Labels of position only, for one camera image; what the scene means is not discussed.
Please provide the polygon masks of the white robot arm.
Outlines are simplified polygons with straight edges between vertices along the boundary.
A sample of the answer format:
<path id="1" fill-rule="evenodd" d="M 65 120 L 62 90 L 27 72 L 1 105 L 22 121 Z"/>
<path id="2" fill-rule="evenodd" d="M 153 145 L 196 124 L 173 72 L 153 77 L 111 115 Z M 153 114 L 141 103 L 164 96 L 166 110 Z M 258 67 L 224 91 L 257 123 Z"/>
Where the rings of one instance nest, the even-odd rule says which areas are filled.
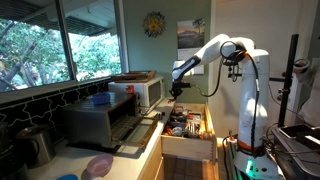
<path id="1" fill-rule="evenodd" d="M 233 91 L 239 97 L 238 148 L 254 157 L 263 155 L 263 133 L 268 120 L 268 83 L 269 53 L 256 49 L 248 38 L 230 38 L 219 34 L 211 39 L 181 66 L 172 70 L 172 88 L 170 94 L 177 98 L 183 88 L 190 88 L 190 83 L 182 81 L 183 76 L 197 65 L 209 64 L 221 58 L 229 61 L 229 66 L 241 64 L 241 82 L 234 86 L 228 84 L 220 94 L 229 97 Z"/>

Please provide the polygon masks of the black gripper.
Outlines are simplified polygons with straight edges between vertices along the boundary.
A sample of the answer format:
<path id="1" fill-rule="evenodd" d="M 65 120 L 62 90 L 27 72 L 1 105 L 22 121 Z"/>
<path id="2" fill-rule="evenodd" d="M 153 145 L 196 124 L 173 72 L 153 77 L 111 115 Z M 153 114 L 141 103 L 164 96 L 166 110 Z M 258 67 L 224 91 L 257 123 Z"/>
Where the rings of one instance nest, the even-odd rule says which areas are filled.
<path id="1" fill-rule="evenodd" d="M 176 99 L 178 96 L 180 96 L 183 92 L 183 88 L 190 88 L 190 83 L 185 82 L 173 82 L 172 88 L 169 90 L 170 94 L 174 99 Z"/>

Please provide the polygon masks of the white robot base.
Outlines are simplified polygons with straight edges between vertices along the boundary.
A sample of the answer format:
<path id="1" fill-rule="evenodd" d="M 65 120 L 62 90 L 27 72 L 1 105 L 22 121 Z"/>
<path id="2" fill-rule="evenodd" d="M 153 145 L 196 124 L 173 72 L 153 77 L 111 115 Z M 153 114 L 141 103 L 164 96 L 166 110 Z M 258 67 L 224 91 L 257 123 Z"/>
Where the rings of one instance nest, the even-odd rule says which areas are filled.
<path id="1" fill-rule="evenodd" d="M 233 160 L 235 167 L 256 180 L 282 180 L 277 164 L 266 155 L 254 158 L 243 152 L 237 152 Z"/>

